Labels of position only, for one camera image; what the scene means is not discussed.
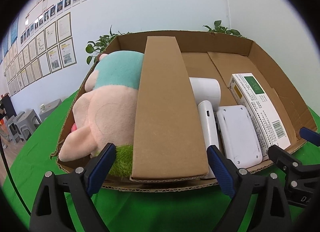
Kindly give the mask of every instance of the plush toy head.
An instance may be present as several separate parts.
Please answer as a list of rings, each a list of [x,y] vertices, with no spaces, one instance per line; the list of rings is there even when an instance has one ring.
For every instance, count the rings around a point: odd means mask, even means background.
[[[142,53],[133,51],[117,51],[104,56],[96,65],[85,83],[87,93],[73,106],[77,129],[65,139],[59,152],[61,161],[76,160],[89,154],[96,156],[111,142],[122,147],[117,148],[118,161],[116,160],[112,172],[116,175],[126,173],[127,176],[132,165],[135,113],[143,56]],[[128,165],[121,166],[122,160],[119,160],[127,158],[129,162],[125,161]]]

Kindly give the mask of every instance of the plush toy foot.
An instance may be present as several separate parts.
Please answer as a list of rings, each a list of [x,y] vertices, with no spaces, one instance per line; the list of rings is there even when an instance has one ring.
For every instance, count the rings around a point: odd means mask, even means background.
[[[61,147],[59,159],[62,162],[73,161],[89,155],[97,148],[90,126],[86,125],[67,136]]]

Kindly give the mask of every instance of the pink plush nose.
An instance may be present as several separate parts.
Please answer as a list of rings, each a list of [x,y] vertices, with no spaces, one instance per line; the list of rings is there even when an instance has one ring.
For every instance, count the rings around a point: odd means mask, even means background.
[[[71,127],[71,133],[76,130],[77,130],[77,125],[74,123],[73,126]]]

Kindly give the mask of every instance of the green table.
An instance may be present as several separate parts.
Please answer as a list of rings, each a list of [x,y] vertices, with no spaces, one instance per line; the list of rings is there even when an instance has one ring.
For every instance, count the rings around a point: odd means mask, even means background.
[[[55,159],[49,159],[49,155],[56,148],[60,130],[75,95],[76,93],[67,98],[40,125],[11,167],[14,181],[30,210],[44,173],[49,170],[55,174],[63,173],[56,165]],[[312,110],[311,113],[319,126],[320,117]],[[303,164],[320,163],[320,148],[307,143],[294,156]],[[284,173],[274,166],[261,171],[260,174],[266,175],[270,172],[277,173],[284,182]],[[28,227],[30,217],[12,189],[9,179],[6,179],[3,190],[19,218]],[[256,197],[252,196],[239,231],[246,231],[255,200]],[[213,186],[193,191],[167,193],[101,189],[92,197],[92,201],[111,232],[209,232],[222,217],[230,199],[221,193],[219,186]],[[67,194],[67,202],[76,230],[83,231],[69,194]],[[293,206],[290,206],[290,210],[293,219],[302,211]]]

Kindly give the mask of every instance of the black cable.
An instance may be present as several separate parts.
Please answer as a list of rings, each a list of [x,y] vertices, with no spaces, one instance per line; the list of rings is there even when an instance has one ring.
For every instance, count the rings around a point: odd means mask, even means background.
[[[19,193],[19,191],[18,191],[18,189],[17,189],[17,186],[16,186],[16,184],[14,183],[13,178],[12,178],[12,176],[11,176],[11,172],[10,172],[10,169],[9,169],[9,166],[8,166],[8,163],[7,163],[7,159],[5,158],[4,150],[3,150],[3,147],[2,147],[2,141],[1,141],[1,139],[0,139],[0,152],[1,152],[1,157],[2,157],[2,160],[3,160],[3,164],[4,164],[4,167],[5,167],[5,170],[7,171],[7,175],[8,175],[8,177],[9,177],[9,180],[10,180],[11,184],[12,184],[12,187],[13,187],[14,191],[16,192],[16,194],[17,194],[19,200],[21,201],[22,205],[23,205],[24,208],[26,209],[26,212],[27,212],[27,213],[29,214],[29,216],[30,216],[30,215],[31,215],[31,212],[30,212],[30,210],[28,209],[26,203],[23,201],[23,198],[21,197],[21,195],[20,195],[20,193]]]

